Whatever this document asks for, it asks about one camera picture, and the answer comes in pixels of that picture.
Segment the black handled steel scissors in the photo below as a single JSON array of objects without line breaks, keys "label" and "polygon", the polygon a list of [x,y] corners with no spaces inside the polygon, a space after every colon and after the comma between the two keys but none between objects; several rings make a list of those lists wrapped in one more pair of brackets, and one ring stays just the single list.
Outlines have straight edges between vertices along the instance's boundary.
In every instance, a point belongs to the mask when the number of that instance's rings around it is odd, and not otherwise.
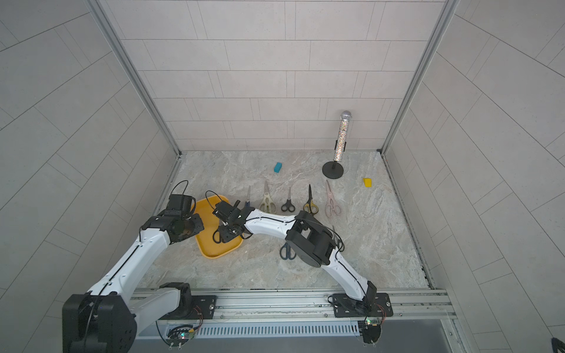
[{"label": "black handled steel scissors", "polygon": [[291,188],[288,189],[288,196],[285,203],[281,206],[282,212],[290,212],[293,213],[296,210],[296,207],[293,205],[291,201]]}]

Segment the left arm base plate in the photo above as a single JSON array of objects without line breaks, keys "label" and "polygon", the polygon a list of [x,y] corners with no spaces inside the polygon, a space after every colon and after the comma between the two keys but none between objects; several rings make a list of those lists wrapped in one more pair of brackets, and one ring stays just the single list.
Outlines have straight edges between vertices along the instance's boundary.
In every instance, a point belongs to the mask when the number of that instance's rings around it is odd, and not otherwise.
[{"label": "left arm base plate", "polygon": [[211,320],[216,310],[217,296],[191,297],[189,304],[182,304],[173,312],[161,317],[161,320]]}]

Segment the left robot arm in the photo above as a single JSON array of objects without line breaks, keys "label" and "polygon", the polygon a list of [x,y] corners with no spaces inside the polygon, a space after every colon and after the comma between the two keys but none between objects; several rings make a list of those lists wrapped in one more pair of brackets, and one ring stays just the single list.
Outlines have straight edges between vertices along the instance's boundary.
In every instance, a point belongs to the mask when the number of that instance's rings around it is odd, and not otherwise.
[{"label": "left robot arm", "polygon": [[138,239],[110,271],[85,294],[73,294],[63,305],[64,352],[128,352],[138,333],[171,314],[194,311],[190,286],[171,282],[133,304],[132,295],[159,255],[174,243],[203,231],[200,216],[160,214],[140,229]]}]

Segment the dark blue handled scissors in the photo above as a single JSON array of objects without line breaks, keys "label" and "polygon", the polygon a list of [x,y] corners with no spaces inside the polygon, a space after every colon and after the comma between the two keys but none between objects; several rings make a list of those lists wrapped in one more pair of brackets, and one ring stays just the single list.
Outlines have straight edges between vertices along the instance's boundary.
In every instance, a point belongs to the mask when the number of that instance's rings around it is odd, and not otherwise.
[{"label": "dark blue handled scissors", "polygon": [[282,260],[294,260],[297,257],[289,243],[284,243],[280,248],[279,256]]}]

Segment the yellow black handled scissors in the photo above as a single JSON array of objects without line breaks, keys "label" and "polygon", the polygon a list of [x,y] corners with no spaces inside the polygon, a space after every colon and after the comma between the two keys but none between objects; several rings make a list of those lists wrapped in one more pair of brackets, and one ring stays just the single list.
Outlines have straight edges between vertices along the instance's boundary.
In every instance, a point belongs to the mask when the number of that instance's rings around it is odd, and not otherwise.
[{"label": "yellow black handled scissors", "polygon": [[313,192],[311,185],[308,186],[308,200],[303,205],[303,210],[311,215],[316,215],[319,212],[319,207],[313,202]]}]

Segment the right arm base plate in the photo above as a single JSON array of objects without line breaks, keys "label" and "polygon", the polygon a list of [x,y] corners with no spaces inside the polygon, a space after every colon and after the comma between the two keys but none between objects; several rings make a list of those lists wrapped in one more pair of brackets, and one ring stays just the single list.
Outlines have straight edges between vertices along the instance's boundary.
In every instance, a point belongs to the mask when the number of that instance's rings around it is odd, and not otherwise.
[{"label": "right arm base plate", "polygon": [[389,295],[386,293],[377,293],[371,304],[351,299],[347,294],[329,295],[328,303],[337,318],[388,318],[394,315]]}]

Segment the cream handled kitchen scissors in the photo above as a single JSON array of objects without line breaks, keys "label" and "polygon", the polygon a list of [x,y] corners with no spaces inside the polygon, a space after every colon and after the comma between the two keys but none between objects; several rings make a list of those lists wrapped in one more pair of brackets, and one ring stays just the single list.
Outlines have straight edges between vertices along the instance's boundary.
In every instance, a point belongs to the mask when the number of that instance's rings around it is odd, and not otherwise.
[{"label": "cream handled kitchen scissors", "polygon": [[260,211],[264,212],[264,213],[272,213],[275,214],[277,212],[277,206],[275,204],[275,202],[273,201],[270,191],[269,191],[269,185],[268,182],[265,181],[264,183],[264,193],[263,193],[263,200],[260,203],[260,207],[259,207]]}]

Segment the yellow plastic storage box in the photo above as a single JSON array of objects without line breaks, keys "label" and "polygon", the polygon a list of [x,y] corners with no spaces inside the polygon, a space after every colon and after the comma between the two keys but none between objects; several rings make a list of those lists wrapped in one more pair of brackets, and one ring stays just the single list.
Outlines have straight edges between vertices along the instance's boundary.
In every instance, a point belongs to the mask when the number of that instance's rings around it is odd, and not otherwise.
[{"label": "yellow plastic storage box", "polygon": [[221,200],[229,201],[228,198],[222,195],[212,195],[208,197],[208,200],[202,199],[196,203],[195,213],[200,215],[205,227],[202,232],[196,235],[196,239],[202,255],[208,259],[216,259],[224,256],[240,247],[244,242],[244,240],[239,237],[226,244],[215,244],[213,242],[212,235],[221,223],[220,220],[213,215],[213,206],[218,204]]}]

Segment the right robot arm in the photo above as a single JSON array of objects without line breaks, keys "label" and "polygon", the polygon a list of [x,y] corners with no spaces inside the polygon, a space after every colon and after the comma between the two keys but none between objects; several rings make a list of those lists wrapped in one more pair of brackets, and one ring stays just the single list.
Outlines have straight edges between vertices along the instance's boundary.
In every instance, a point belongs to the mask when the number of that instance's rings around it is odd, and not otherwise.
[{"label": "right robot arm", "polygon": [[310,213],[301,211],[297,215],[281,216],[254,207],[239,209],[221,201],[216,204],[213,214],[221,221],[218,228],[221,241],[229,242],[244,233],[283,239],[302,261],[324,269],[354,303],[369,307],[375,301],[376,287],[347,263],[332,229]]}]

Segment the black handled silver scissors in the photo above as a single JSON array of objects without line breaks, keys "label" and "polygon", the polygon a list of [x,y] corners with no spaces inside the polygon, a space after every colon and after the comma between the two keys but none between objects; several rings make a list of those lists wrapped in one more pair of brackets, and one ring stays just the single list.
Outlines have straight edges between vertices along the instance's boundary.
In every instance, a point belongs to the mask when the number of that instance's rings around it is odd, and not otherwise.
[{"label": "black handled silver scissors", "polygon": [[223,223],[220,223],[217,230],[212,235],[212,240],[215,244],[224,243],[224,236],[223,236],[224,232],[225,232],[225,225],[223,225]]}]

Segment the small grey scissors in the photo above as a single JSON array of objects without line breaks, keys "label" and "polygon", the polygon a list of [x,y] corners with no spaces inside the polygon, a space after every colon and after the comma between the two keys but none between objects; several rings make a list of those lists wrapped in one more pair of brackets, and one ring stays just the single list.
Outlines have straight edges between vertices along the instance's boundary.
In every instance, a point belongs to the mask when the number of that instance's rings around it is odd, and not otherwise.
[{"label": "small grey scissors", "polygon": [[341,251],[344,246],[344,243],[341,239],[341,236],[336,232],[334,225],[332,226],[332,233],[333,233],[333,239],[336,242],[339,251]]}]

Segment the pink handled scissors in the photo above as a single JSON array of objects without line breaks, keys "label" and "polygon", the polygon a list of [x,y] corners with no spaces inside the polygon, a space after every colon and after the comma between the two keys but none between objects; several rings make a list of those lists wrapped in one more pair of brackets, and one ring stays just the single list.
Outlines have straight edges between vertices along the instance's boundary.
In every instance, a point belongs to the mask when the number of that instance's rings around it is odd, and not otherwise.
[{"label": "pink handled scissors", "polygon": [[331,218],[333,216],[340,216],[342,213],[342,209],[335,199],[335,196],[333,194],[332,188],[328,180],[326,181],[326,193],[327,193],[327,202],[325,207],[326,216],[328,218]]}]

